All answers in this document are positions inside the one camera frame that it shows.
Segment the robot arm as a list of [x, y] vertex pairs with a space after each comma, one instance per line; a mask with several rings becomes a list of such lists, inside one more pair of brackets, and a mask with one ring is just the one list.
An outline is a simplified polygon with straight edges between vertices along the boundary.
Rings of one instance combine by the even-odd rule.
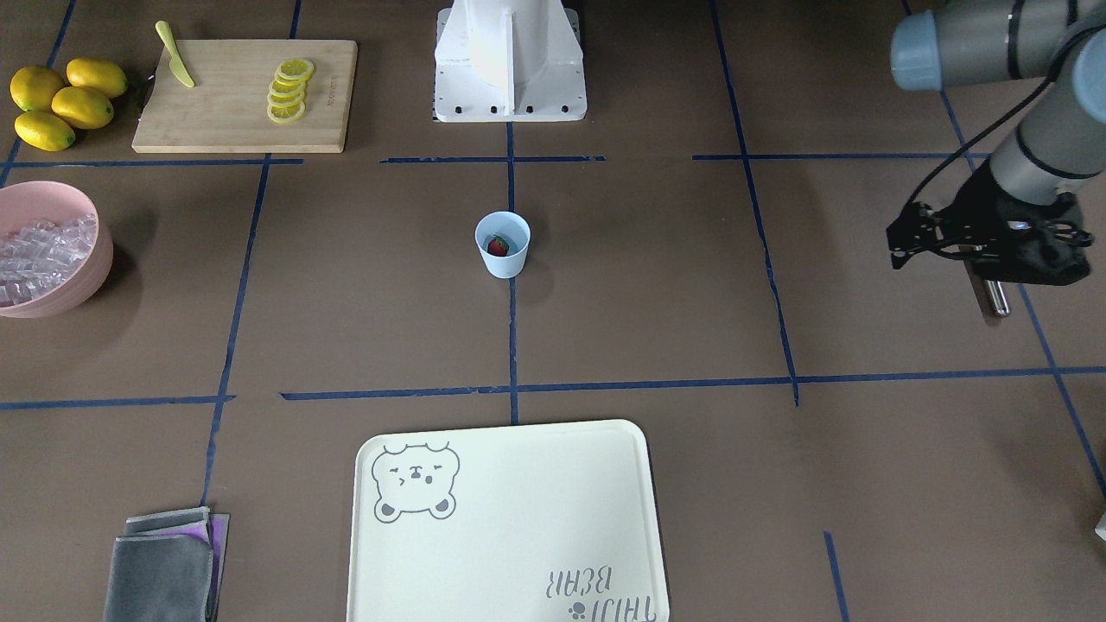
[[1076, 193], [1103, 172], [1102, 1], [949, 1], [893, 32], [890, 71], [906, 91], [1037, 79], [1000, 123], [1018, 124], [953, 201], [916, 194], [887, 228], [893, 265], [929, 252], [1060, 273], [1093, 236]]

